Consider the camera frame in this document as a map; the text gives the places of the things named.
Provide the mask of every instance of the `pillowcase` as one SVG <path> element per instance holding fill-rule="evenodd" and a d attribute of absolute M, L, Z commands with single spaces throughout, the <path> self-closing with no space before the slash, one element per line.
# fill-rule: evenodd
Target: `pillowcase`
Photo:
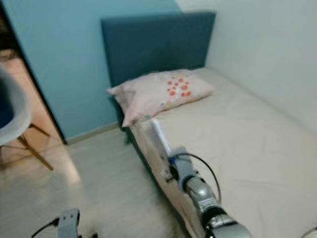
<path fill-rule="evenodd" d="M 209 96 L 213 91 L 210 84 L 186 69 L 150 73 L 108 89 L 124 112 L 123 127 Z"/>

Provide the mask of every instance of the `blue wall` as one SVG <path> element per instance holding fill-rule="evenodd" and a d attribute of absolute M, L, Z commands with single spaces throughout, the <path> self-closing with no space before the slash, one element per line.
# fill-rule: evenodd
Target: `blue wall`
<path fill-rule="evenodd" d="M 116 121 L 100 19 L 178 11 L 173 0 L 2 1 L 66 139 Z"/>

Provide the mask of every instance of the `wooden chair leg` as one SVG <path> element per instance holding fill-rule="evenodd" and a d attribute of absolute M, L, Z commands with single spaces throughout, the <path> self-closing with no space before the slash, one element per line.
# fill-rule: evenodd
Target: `wooden chair leg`
<path fill-rule="evenodd" d="M 49 170 L 53 170 L 53 167 L 22 137 L 19 136 L 17 140 L 25 146 L 36 158 L 38 158 Z"/>
<path fill-rule="evenodd" d="M 35 130 L 39 131 L 40 133 L 47 135 L 47 136 L 50 136 L 50 134 L 48 134 L 46 131 L 39 128 L 37 125 L 34 125 L 33 123 L 30 125 L 30 128 L 34 128 Z"/>

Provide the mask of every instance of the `white sheet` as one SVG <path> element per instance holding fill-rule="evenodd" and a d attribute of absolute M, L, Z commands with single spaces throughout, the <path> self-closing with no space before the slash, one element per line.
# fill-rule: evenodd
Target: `white sheet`
<path fill-rule="evenodd" d="M 170 146 L 184 145 L 213 167 L 223 207 L 255 238 L 298 238 L 317 226 L 317 137 L 211 70 L 197 73 L 216 92 L 156 116 Z M 147 126 L 131 128 L 139 147 L 188 231 L 204 237 L 189 198 L 162 178 Z M 206 168 L 194 166 L 216 191 Z"/>

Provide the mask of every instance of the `bed sheet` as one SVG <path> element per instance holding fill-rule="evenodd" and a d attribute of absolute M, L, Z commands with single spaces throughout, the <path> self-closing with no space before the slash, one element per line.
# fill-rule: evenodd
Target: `bed sheet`
<path fill-rule="evenodd" d="M 317 137 L 208 69 L 196 73 L 215 93 L 156 116 L 171 148 L 184 145 L 214 169 L 228 214 L 255 238 L 298 238 L 317 225 Z M 131 130 L 161 189 L 192 237 L 204 237 L 190 199 L 162 177 L 165 163 L 147 136 Z M 204 165 L 193 161 L 216 187 Z"/>

